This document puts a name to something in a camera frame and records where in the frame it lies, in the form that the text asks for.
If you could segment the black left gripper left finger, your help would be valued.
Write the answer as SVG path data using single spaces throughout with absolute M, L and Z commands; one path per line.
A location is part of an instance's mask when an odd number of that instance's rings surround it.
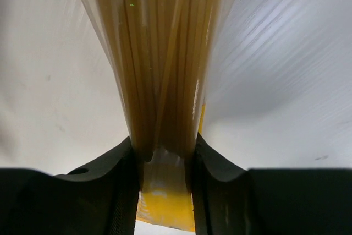
M 1 234 L 133 234 L 139 197 L 129 139 L 67 174 L 1 169 Z

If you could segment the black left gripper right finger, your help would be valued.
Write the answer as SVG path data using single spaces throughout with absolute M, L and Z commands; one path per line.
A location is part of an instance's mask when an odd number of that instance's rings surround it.
M 231 163 L 199 136 L 192 169 L 196 234 L 351 234 L 351 170 Z

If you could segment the yellow spaghetti bag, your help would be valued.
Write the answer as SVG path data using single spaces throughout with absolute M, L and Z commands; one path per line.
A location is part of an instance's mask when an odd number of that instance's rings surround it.
M 140 179 L 137 219 L 194 231 L 191 160 L 223 0 L 82 0 L 113 69 Z

